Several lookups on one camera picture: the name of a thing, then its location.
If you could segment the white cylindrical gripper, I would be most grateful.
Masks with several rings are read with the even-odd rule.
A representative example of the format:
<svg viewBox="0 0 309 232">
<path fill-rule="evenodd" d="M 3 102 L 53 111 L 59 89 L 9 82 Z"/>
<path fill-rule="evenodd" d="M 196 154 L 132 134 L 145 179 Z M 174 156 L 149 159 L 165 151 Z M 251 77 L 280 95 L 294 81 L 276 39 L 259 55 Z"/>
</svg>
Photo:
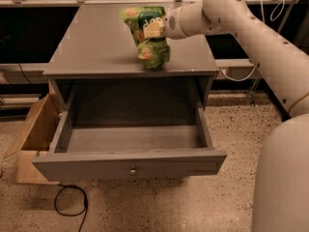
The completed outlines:
<svg viewBox="0 0 309 232">
<path fill-rule="evenodd" d="M 210 21 L 203 12 L 203 2 L 177 7 L 168 12 L 164 21 L 160 18 L 146 20 L 143 25 L 145 39 L 162 38 L 180 40 L 208 33 Z"/>
</svg>

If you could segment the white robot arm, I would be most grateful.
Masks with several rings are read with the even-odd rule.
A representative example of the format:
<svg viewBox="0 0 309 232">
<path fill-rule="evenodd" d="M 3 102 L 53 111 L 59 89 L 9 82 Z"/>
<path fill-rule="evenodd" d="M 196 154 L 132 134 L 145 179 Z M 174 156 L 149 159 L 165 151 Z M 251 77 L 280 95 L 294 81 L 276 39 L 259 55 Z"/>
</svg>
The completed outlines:
<svg viewBox="0 0 309 232">
<path fill-rule="evenodd" d="M 227 31 L 291 118 L 259 157 L 252 232 L 309 232 L 309 56 L 254 16 L 244 0 L 200 0 L 143 25 L 147 38 Z"/>
</svg>

